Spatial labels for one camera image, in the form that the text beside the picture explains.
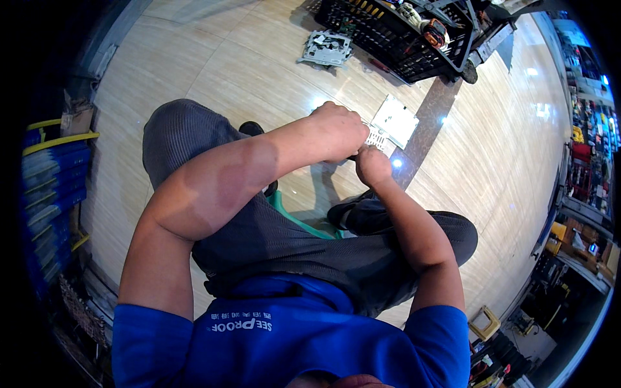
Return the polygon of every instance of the forearm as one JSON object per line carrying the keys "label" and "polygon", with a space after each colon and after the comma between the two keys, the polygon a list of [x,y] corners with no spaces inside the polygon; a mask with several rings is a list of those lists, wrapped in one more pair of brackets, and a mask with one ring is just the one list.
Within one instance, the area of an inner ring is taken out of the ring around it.
{"label": "forearm", "polygon": [[175,235],[198,241],[224,226],[269,183],[322,160],[307,117],[193,158],[155,191],[145,213]]}
{"label": "forearm", "polygon": [[455,254],[446,234],[433,217],[404,192],[393,179],[373,188],[394,225],[401,250],[418,273]]}

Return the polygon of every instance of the green stool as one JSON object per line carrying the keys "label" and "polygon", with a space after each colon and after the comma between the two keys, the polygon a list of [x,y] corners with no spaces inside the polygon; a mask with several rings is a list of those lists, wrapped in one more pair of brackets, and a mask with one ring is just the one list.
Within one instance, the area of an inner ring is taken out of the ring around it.
{"label": "green stool", "polygon": [[338,240],[338,239],[343,238],[343,231],[333,227],[332,225],[330,225],[330,228],[332,229],[333,234],[330,234],[329,232],[326,232],[325,230],[317,230],[311,226],[308,226],[304,222],[298,220],[297,218],[289,214],[283,207],[283,194],[280,192],[280,190],[276,190],[274,194],[267,197],[267,200],[270,203],[270,205],[272,205],[276,210],[278,210],[278,212],[282,214],[285,218],[293,221],[295,224],[300,226],[305,231],[309,232],[311,235],[315,237],[319,237],[319,238],[324,238],[326,240]]}

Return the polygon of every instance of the blue t-shirt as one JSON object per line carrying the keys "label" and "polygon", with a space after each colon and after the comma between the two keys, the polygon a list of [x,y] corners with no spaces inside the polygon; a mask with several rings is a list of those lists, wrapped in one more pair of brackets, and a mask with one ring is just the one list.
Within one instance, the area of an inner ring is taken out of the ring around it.
{"label": "blue t-shirt", "polygon": [[240,283],[194,323],[118,305],[112,369],[117,387],[284,387],[308,371],[370,374],[394,387],[465,387],[466,315],[454,307],[414,312],[402,331],[353,315],[339,288],[270,274]]}

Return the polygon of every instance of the gray pants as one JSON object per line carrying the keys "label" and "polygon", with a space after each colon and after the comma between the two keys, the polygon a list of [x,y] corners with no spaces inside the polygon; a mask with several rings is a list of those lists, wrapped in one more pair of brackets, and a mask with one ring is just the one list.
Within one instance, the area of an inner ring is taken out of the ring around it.
{"label": "gray pants", "polygon": [[[220,114],[188,99],[159,107],[145,125],[143,164],[156,189],[185,162],[210,148],[247,137]],[[449,212],[430,212],[451,241],[459,265],[478,242],[474,225]],[[403,257],[386,209],[375,197],[352,205],[347,227],[358,237],[317,238],[283,217],[263,193],[192,255],[206,273],[207,291],[226,297],[242,279],[268,272],[313,276],[345,291],[357,314],[380,312],[411,298],[417,275]]]}

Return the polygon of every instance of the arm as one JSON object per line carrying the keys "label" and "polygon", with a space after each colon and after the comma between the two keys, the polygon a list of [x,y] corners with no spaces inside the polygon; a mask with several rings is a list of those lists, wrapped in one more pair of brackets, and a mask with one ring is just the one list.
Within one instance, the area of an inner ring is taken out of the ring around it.
{"label": "arm", "polygon": [[451,243],[431,215],[393,180],[388,157],[375,147],[363,145],[356,171],[385,206],[401,250],[420,276],[410,314],[433,305],[464,311],[463,286]]}
{"label": "arm", "polygon": [[326,102],[311,116],[188,161],[158,187],[138,221],[119,303],[192,320],[189,257],[194,242],[218,231],[269,183],[312,163],[342,160],[367,136],[356,112]]}

